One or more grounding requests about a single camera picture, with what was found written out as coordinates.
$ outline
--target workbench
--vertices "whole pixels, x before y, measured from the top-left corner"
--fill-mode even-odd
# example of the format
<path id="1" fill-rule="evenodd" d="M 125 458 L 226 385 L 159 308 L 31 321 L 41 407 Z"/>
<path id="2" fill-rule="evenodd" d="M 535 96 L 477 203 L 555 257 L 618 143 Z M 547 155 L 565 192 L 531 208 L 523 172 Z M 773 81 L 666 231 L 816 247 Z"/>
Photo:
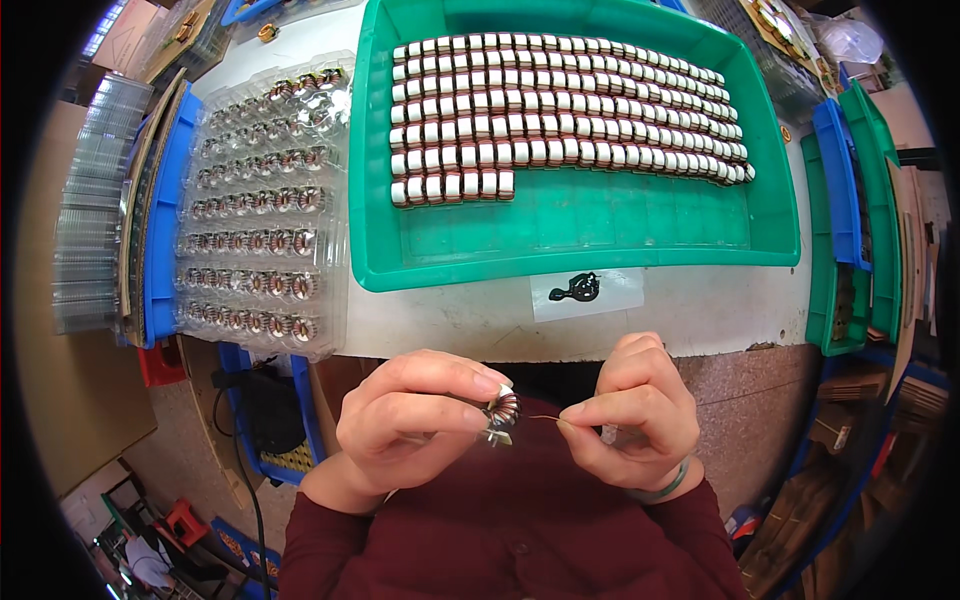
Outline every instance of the workbench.
<path id="1" fill-rule="evenodd" d="M 355 53 L 365 8 L 366 3 L 286 25 L 267 44 L 256 38 L 232 41 L 223 62 L 192 91 L 202 100 L 271 67 L 335 50 Z M 642 306 L 548 323 L 534 322 L 528 277 L 375 294 L 351 275 L 347 340 L 338 353 L 389 358 L 432 348 L 488 362 L 604 360 L 620 336 L 642 330 L 656 330 L 674 356 L 802 344 L 811 237 L 800 138 L 809 131 L 782 124 L 792 134 L 786 153 L 800 222 L 796 267 L 648 268 Z"/>

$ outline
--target maroon sweater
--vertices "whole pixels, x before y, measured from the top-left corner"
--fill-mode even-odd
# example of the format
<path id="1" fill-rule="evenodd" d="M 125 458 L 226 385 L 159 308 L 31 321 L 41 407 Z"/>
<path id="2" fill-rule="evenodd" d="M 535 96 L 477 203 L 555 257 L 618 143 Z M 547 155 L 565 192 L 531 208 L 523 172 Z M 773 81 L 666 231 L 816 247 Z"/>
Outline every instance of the maroon sweater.
<path id="1" fill-rule="evenodd" d="M 557 409 L 524 400 L 528 415 Z M 705 480 L 641 507 L 577 467 L 551 420 L 521 419 L 513 446 L 476 444 L 375 517 L 302 493 L 287 525 L 283 600 L 317 598 L 747 597 Z"/>

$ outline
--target tiled floor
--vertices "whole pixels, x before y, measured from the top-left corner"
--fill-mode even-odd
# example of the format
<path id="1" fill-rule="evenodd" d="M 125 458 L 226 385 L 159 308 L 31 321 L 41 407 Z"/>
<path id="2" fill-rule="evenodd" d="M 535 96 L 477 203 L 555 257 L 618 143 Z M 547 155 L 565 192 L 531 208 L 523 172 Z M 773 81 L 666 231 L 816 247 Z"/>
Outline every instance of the tiled floor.
<path id="1" fill-rule="evenodd" d="M 769 348 L 677 360 L 697 398 L 698 455 L 716 489 L 720 515 L 768 493 L 782 474 L 803 426 L 820 370 L 814 346 Z M 240 510 L 204 441 L 203 425 L 186 383 L 151 391 L 157 431 L 124 458 L 153 498 L 169 505 L 185 496 L 204 520 L 215 516 L 256 533 L 252 508 Z M 264 484 L 257 491 L 267 545 L 282 551 L 283 530 L 296 490 Z"/>

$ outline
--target green plastic bin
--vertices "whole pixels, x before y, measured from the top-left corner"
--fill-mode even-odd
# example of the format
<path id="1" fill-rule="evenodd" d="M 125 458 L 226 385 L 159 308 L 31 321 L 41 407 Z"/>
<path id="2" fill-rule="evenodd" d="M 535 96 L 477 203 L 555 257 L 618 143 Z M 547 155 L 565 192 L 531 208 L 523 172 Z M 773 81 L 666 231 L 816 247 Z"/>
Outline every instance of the green plastic bin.
<path id="1" fill-rule="evenodd" d="M 887 158 L 900 166 L 890 128 L 874 101 L 857 80 L 839 95 L 847 115 L 853 146 L 860 159 L 867 214 L 874 243 L 874 302 L 870 324 L 887 334 L 891 343 L 900 333 L 900 226 Z"/>
<path id="2" fill-rule="evenodd" d="M 393 50 L 445 34 L 603 36 L 724 74 L 756 179 L 699 180 L 564 167 L 517 169 L 516 199 L 397 210 L 388 132 Z M 615 267 L 793 266 L 800 230 L 780 130 L 736 36 L 646 0 L 371 0 L 360 32 L 350 134 L 353 273 L 374 292 Z"/>
<path id="3" fill-rule="evenodd" d="M 813 133 L 808 135 L 800 141 L 800 146 L 804 151 L 806 185 L 810 191 L 810 229 L 813 233 L 806 340 L 819 346 L 824 356 L 856 352 L 867 342 L 867 327 L 870 324 L 870 272 L 852 269 L 853 316 L 847 326 L 846 337 L 840 340 L 832 339 L 840 267 L 833 257 L 827 176 L 824 173 L 817 136 Z"/>

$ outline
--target green bracelet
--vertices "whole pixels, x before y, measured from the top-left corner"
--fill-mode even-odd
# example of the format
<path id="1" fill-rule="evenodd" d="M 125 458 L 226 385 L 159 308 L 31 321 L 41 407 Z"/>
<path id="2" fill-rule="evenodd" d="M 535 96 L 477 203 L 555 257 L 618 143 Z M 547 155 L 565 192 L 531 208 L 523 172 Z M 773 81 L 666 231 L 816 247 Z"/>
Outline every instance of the green bracelet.
<path id="1" fill-rule="evenodd" d="M 676 490 L 680 484 L 684 482 L 686 478 L 686 472 L 690 470 L 690 457 L 687 456 L 680 462 L 680 471 L 677 473 L 677 477 L 670 482 L 670 485 L 663 488 L 659 492 L 645 492 L 643 490 L 626 490 L 627 495 L 629 495 L 634 500 L 638 500 L 640 504 L 650 504 L 656 502 L 661 498 L 665 498 L 672 491 Z"/>

